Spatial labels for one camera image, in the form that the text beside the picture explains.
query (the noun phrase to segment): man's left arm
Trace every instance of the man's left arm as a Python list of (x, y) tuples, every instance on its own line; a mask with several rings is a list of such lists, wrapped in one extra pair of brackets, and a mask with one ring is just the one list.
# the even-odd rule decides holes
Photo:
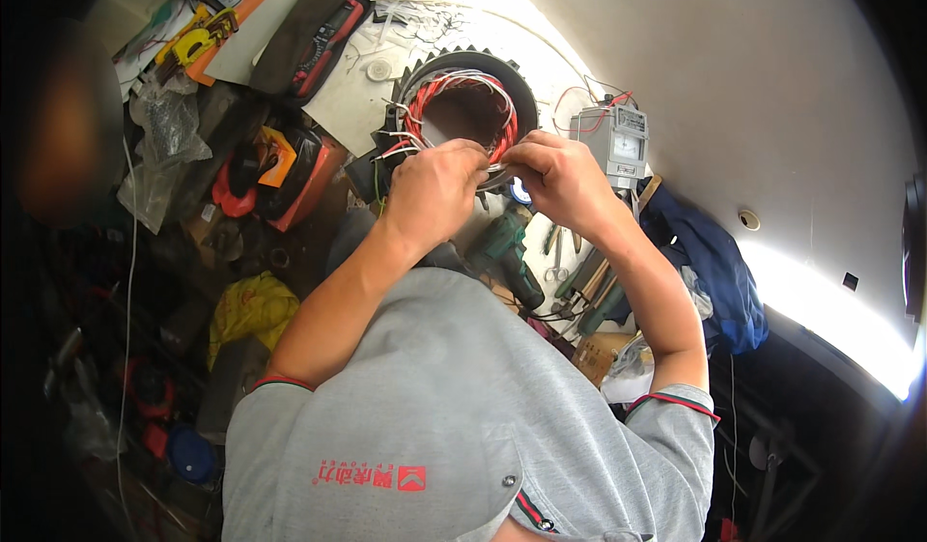
[(338, 374), (389, 289), (469, 218), (488, 165), (486, 152), (469, 140), (406, 158), (393, 173), (383, 215), (303, 301), (273, 350), (267, 376), (314, 388)]

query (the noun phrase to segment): man's right arm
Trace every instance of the man's right arm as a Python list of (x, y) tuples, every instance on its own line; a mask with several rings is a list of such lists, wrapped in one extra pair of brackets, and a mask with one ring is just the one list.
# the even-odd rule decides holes
[(612, 192), (584, 144), (532, 131), (503, 158), (535, 207), (608, 259), (654, 353), (651, 393), (669, 385), (708, 391), (702, 324), (685, 284)]

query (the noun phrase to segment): insulation meter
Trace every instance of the insulation meter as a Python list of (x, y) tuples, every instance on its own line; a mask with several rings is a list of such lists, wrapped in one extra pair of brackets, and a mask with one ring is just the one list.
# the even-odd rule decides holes
[(570, 118), (570, 139), (589, 147), (612, 188), (636, 188), (644, 177), (650, 140), (644, 112), (629, 105), (584, 108)]

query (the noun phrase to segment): man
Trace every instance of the man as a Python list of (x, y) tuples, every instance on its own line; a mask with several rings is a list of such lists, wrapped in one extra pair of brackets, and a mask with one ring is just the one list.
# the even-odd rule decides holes
[(608, 258), (654, 352), (651, 396), (619, 423), (479, 281), (435, 268), (487, 177), (479, 145), (447, 142), (396, 169), (239, 404), (224, 540), (701, 539), (717, 417), (685, 285), (584, 145), (533, 131), (504, 162)]

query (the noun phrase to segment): yellow plastic bag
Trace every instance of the yellow plastic bag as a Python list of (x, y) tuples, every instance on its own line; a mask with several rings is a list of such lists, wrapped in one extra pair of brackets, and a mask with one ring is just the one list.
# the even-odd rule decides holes
[(249, 334), (272, 351), (298, 308), (299, 299), (270, 270), (230, 284), (212, 315), (206, 367), (212, 371), (219, 347)]

